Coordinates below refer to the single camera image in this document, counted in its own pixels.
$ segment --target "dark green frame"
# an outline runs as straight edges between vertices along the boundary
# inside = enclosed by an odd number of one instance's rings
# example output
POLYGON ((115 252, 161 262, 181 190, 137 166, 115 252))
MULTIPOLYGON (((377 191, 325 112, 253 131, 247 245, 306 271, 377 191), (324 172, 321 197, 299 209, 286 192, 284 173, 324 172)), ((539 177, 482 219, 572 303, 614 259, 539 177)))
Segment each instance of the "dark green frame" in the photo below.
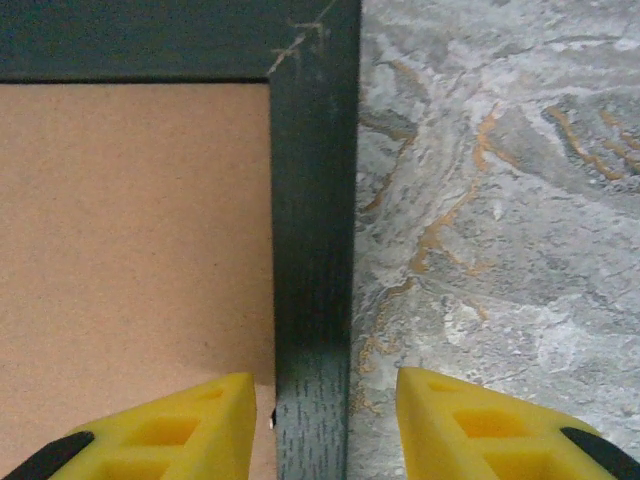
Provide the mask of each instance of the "dark green frame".
POLYGON ((346 477, 359 0, 11 0, 0 82, 268 82, 279 478, 346 477))

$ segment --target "tan fiberboard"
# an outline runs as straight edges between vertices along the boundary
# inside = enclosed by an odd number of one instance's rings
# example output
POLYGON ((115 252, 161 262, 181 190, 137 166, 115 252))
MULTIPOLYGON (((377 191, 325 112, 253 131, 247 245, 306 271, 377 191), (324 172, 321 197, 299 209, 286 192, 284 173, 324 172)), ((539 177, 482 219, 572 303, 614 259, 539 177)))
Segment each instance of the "tan fiberboard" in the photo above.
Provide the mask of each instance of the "tan fiberboard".
POLYGON ((275 478, 268 88, 0 87, 0 476, 72 427, 257 376, 275 478))

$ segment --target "stone texture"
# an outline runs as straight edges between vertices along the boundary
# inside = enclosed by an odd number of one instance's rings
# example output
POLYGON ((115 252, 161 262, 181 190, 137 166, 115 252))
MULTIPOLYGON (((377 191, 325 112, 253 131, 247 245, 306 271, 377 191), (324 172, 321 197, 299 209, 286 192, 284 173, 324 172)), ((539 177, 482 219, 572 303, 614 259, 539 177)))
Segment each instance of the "stone texture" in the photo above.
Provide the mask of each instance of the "stone texture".
POLYGON ((640 457, 640 4, 364 0, 362 55, 349 478, 403 365, 640 457))

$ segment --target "black rubber grip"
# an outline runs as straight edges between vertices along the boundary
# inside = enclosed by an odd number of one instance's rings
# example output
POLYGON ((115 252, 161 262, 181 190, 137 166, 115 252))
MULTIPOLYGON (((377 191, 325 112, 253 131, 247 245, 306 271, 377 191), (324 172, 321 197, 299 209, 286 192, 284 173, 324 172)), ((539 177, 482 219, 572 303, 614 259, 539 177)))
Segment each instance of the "black rubber grip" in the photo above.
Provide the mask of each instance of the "black rubber grip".
POLYGON ((78 455, 94 438, 92 432, 78 432, 48 443, 3 480, 47 480, 78 455))
POLYGON ((578 428, 565 427, 561 431, 617 480, 640 480, 640 463, 613 443, 578 428))

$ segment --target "marble surface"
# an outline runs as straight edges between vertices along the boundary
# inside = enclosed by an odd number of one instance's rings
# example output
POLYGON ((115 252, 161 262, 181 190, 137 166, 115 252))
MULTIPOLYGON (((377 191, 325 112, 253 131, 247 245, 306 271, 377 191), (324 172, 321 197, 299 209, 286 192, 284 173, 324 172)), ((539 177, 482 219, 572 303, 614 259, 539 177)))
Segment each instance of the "marble surface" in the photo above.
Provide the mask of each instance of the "marble surface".
POLYGON ((640 4, 364 0, 362 55, 349 478, 403 365, 640 457, 640 4))

